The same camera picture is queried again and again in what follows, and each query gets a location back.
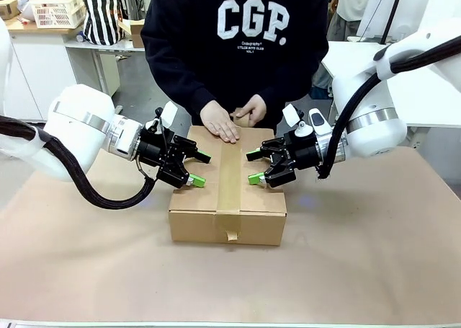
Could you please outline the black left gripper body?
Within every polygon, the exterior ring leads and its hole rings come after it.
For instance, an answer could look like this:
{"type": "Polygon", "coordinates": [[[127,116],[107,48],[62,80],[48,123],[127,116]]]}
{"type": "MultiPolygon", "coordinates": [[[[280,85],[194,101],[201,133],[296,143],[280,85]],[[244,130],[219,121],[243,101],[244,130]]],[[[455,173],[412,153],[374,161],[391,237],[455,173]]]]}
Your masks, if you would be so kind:
{"type": "Polygon", "coordinates": [[[164,128],[160,133],[143,128],[136,151],[136,160],[158,167],[156,179],[172,187],[181,188],[186,182],[184,165],[179,161],[182,153],[174,143],[175,133],[164,128]]]}

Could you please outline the person's right hand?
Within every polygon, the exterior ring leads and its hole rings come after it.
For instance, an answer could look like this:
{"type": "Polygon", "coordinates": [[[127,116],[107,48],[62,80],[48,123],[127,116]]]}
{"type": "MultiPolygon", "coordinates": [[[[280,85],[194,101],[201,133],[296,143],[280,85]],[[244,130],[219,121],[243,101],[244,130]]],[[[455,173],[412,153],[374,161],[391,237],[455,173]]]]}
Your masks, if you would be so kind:
{"type": "Polygon", "coordinates": [[[215,100],[208,102],[200,111],[200,119],[207,130],[225,143],[236,143],[240,136],[228,112],[215,100]]]}

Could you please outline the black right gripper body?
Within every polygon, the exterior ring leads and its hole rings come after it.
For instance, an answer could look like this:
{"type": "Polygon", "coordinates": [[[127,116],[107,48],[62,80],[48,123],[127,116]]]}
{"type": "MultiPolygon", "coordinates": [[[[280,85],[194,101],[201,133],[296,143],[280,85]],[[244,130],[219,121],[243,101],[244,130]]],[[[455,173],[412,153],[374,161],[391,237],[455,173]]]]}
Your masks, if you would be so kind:
{"type": "Polygon", "coordinates": [[[296,171],[316,167],[321,162],[314,132],[297,136],[291,130],[283,137],[268,141],[271,164],[268,168],[268,185],[271,188],[296,180],[296,171]]]}

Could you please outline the person's left hand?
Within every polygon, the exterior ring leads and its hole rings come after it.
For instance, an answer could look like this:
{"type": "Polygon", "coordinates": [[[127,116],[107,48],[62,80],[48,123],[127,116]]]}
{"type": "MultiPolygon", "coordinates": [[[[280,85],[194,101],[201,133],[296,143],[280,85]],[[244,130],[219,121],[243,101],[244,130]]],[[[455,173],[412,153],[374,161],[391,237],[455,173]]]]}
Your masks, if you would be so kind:
{"type": "Polygon", "coordinates": [[[237,112],[238,118],[249,117],[249,127],[254,127],[262,121],[267,113],[267,106],[263,98],[255,94],[250,100],[237,112]]]}

